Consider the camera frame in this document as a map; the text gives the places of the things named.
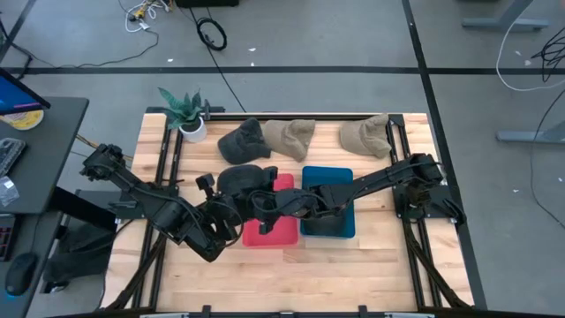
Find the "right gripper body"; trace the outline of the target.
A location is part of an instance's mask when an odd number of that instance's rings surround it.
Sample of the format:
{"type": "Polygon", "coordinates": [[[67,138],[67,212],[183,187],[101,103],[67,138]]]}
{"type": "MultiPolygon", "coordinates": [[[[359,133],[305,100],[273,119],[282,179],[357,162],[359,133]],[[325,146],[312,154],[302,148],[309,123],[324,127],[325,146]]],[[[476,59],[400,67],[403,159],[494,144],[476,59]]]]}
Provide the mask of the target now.
{"type": "Polygon", "coordinates": [[[316,194],[301,189],[286,189],[275,194],[275,212],[279,216],[303,217],[320,206],[316,194]]]}

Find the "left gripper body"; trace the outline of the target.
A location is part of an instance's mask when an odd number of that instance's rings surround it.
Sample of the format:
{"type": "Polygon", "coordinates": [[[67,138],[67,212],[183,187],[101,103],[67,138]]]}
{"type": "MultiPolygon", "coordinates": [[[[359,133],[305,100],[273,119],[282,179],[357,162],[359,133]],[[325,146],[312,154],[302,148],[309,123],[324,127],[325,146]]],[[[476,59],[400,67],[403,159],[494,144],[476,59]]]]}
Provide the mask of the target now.
{"type": "Polygon", "coordinates": [[[207,212],[212,216],[219,234],[242,234],[245,219],[237,209],[233,198],[217,195],[207,201],[207,212]]]}

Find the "dark grey cap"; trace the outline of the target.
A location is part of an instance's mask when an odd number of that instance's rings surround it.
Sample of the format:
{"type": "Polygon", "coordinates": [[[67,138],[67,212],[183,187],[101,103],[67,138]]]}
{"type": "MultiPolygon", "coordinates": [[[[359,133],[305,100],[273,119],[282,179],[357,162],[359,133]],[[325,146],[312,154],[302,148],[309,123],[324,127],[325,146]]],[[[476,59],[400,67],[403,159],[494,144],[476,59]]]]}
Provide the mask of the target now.
{"type": "Polygon", "coordinates": [[[228,195],[263,189],[263,169],[252,164],[230,167],[220,173],[216,189],[228,195]]]}
{"type": "Polygon", "coordinates": [[[235,165],[271,156],[271,148],[265,142],[260,122],[255,117],[247,118],[237,129],[221,137],[217,146],[222,157],[235,165]]]}

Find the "pink translucent plastic bin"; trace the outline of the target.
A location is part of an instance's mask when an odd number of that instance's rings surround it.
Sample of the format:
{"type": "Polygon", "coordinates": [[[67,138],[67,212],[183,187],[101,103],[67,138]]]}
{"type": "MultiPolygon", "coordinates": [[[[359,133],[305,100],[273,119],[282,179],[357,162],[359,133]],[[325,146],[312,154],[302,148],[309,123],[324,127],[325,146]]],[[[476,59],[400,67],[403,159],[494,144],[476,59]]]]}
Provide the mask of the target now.
{"type": "Polygon", "coordinates": [[[294,246],[298,242],[298,220],[291,216],[278,219],[273,230],[260,234],[260,221],[252,219],[245,224],[243,245],[250,248],[294,246]]]}

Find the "blue translucent plastic bin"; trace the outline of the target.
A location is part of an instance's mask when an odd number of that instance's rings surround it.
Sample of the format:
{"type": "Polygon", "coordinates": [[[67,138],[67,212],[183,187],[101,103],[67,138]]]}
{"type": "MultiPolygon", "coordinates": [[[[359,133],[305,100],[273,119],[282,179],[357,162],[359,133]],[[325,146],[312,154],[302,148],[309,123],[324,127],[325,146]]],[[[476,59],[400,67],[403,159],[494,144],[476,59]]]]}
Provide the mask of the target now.
{"type": "MultiPolygon", "coordinates": [[[[323,184],[349,184],[353,180],[353,172],[347,168],[305,166],[302,170],[302,188],[323,184]]],[[[301,220],[300,233],[303,236],[324,238],[352,239],[356,235],[354,204],[341,216],[301,220]]]]}

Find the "white plant pot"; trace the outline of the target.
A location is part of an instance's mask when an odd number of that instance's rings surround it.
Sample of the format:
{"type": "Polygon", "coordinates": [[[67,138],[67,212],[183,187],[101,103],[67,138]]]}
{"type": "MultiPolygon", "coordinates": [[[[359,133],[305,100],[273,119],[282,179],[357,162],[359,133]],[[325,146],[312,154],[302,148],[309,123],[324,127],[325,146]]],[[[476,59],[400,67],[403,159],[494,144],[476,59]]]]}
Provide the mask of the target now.
{"type": "Polygon", "coordinates": [[[207,128],[203,117],[199,117],[190,124],[182,124],[178,130],[185,140],[191,143],[202,142],[207,137],[207,128]]]}

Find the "green snake plant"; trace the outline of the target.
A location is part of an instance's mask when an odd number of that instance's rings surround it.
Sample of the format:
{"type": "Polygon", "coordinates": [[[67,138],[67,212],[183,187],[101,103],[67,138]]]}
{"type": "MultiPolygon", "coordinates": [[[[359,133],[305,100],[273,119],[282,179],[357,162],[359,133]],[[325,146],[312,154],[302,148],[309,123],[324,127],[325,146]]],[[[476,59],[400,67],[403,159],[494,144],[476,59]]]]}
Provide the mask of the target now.
{"type": "Polygon", "coordinates": [[[169,107],[166,114],[171,118],[169,129],[180,128],[184,132],[192,133],[200,129],[203,125],[202,113],[209,110],[210,103],[207,99],[200,96],[200,92],[194,95],[185,93],[182,99],[176,98],[165,88],[158,88],[161,97],[167,102],[169,107]]]}

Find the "black hard case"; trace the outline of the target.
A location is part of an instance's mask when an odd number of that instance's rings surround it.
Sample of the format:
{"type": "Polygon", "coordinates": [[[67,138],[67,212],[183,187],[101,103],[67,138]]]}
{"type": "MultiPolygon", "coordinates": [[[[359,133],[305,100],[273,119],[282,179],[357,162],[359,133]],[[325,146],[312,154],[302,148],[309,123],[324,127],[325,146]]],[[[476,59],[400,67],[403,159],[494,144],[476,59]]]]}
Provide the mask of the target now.
{"type": "Polygon", "coordinates": [[[238,6],[240,0],[175,0],[178,7],[235,7],[238,6]]]}

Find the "black office desk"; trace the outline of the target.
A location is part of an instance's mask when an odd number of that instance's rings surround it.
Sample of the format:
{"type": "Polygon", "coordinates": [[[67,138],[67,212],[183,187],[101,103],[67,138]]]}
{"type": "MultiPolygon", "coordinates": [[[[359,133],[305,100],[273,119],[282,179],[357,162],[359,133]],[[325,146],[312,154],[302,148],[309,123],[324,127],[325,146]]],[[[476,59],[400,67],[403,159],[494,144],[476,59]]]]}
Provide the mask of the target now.
{"type": "Polygon", "coordinates": [[[19,197],[7,206],[0,202],[0,215],[19,218],[11,259],[27,252],[37,258],[32,283],[20,296],[11,296],[5,290],[12,261],[0,261],[0,318],[25,318],[31,305],[63,217],[62,212],[49,207],[49,202],[89,104],[88,99],[79,97],[49,97],[47,101],[50,108],[31,130],[18,131],[0,123],[1,138],[26,143],[26,150],[8,174],[19,197]]]}

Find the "black computer mouse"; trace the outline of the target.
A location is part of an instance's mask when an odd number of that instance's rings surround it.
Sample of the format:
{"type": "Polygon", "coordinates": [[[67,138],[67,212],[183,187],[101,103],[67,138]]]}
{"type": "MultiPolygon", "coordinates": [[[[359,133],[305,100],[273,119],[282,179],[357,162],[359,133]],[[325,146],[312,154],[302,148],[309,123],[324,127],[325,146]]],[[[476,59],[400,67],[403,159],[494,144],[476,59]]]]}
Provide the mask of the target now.
{"type": "Polygon", "coordinates": [[[8,295],[21,296],[30,287],[37,263],[34,253],[18,255],[11,263],[5,276],[5,290],[8,295]]]}

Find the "clear plastic bag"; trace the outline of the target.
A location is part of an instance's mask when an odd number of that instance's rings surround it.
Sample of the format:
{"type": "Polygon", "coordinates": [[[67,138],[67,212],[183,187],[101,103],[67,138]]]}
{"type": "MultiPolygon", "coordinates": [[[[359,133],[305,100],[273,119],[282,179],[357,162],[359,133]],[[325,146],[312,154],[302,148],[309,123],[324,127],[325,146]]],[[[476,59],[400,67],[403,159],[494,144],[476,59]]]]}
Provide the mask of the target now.
{"type": "Polygon", "coordinates": [[[19,198],[19,191],[14,182],[7,176],[0,178],[0,203],[3,207],[9,206],[19,198]]]}

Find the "yellow round disc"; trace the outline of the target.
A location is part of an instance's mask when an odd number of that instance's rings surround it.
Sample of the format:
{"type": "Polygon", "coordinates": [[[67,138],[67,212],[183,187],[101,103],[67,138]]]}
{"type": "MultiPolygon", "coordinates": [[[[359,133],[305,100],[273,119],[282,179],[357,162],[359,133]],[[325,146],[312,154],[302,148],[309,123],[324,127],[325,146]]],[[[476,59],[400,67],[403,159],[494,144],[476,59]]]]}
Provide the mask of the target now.
{"type": "Polygon", "coordinates": [[[35,128],[41,123],[43,118],[43,110],[33,110],[0,116],[1,121],[20,131],[27,131],[35,128]]]}

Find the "grey desk leg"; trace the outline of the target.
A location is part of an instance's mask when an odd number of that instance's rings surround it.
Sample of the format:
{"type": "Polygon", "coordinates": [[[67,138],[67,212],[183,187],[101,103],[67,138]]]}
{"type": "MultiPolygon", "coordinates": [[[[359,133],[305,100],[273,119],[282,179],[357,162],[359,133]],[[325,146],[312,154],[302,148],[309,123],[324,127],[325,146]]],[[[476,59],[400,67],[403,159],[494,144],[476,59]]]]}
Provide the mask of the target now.
{"type": "Polygon", "coordinates": [[[504,142],[525,142],[565,145],[565,121],[546,130],[534,131],[498,131],[496,139],[504,142]]]}
{"type": "Polygon", "coordinates": [[[512,0],[508,7],[497,17],[464,18],[462,27],[512,32],[537,32],[549,27],[547,19],[526,19],[522,15],[533,0],[512,0]]]}

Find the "tan corduroy cap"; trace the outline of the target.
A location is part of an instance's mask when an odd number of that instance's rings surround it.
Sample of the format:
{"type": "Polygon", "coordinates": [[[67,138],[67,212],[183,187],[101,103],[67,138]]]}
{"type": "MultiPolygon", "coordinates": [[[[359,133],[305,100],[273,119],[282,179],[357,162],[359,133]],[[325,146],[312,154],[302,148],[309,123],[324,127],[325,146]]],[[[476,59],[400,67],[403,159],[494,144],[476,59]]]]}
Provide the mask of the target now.
{"type": "Polygon", "coordinates": [[[391,150],[387,140],[387,114],[368,119],[345,122],[339,131],[343,149],[357,155],[374,155],[384,158],[391,150]]]}
{"type": "Polygon", "coordinates": [[[263,125],[262,131],[265,142],[273,151],[302,162],[307,157],[315,131],[315,121],[306,119],[268,120],[263,125]]]}

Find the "black corner bracket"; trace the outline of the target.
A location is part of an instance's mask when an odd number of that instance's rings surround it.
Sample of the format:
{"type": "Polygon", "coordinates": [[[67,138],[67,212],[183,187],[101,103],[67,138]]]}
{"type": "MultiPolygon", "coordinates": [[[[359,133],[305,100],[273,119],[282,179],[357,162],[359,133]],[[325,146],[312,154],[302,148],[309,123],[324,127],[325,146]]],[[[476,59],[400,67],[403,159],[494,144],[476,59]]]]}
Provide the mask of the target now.
{"type": "Polygon", "coordinates": [[[210,118],[213,113],[224,113],[225,108],[223,106],[212,106],[208,99],[203,102],[203,112],[204,117],[210,118]]]}

